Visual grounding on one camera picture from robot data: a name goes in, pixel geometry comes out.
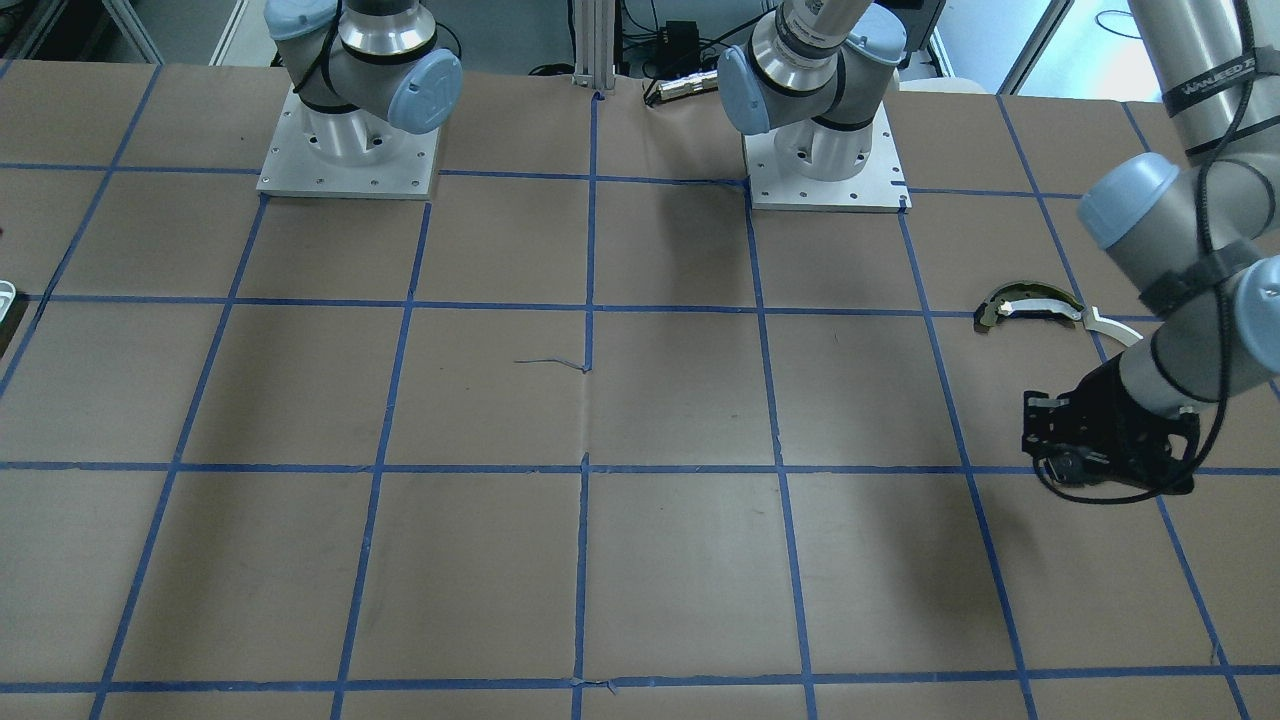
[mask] blue joint cap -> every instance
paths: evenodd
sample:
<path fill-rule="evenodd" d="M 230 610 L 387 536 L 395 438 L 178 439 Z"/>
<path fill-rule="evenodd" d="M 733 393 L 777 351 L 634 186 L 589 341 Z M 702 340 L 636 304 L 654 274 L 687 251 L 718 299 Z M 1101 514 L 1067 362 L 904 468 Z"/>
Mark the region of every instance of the blue joint cap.
<path fill-rule="evenodd" d="M 739 46 L 726 50 L 716 65 L 719 74 L 721 104 L 728 122 L 742 135 L 769 132 L 769 110 L 764 105 L 760 81 Z"/>
<path fill-rule="evenodd" d="M 462 63 L 443 47 L 431 50 L 401 81 L 387 122 L 410 135 L 426 135 L 444 124 L 460 95 Z"/>
<path fill-rule="evenodd" d="M 1084 193 L 1076 214 L 1098 247 L 1110 250 L 1156 206 L 1180 172 L 1157 152 L 1130 158 Z"/>
<path fill-rule="evenodd" d="M 882 65 L 897 65 L 906 58 L 906 28 L 892 10 L 870 5 L 850 31 L 849 44 Z"/>
<path fill-rule="evenodd" d="M 337 13 L 338 0 L 268 0 L 262 9 L 266 29 L 276 42 L 328 27 Z"/>
<path fill-rule="evenodd" d="M 1280 374 L 1280 255 L 1244 270 L 1235 287 L 1235 327 L 1253 359 Z"/>

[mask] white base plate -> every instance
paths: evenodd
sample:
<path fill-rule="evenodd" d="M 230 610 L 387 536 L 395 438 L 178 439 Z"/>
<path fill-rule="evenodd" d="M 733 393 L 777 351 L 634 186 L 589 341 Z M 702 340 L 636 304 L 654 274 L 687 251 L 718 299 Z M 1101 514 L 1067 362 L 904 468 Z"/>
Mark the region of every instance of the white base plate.
<path fill-rule="evenodd" d="M 876 142 L 863 172 L 838 182 L 815 181 L 787 172 L 773 149 L 773 136 L 742 138 L 751 176 L 751 206 L 758 210 L 810 210 L 822 213 L 897 213 L 911 206 L 902 161 L 897 156 L 888 115 L 881 105 L 873 122 Z"/>
<path fill-rule="evenodd" d="M 302 101 L 289 92 L 262 161 L 257 190 L 282 197 L 358 197 L 430 200 L 440 131 L 408 135 L 390 161 L 376 165 L 334 165 L 311 149 L 302 129 Z"/>

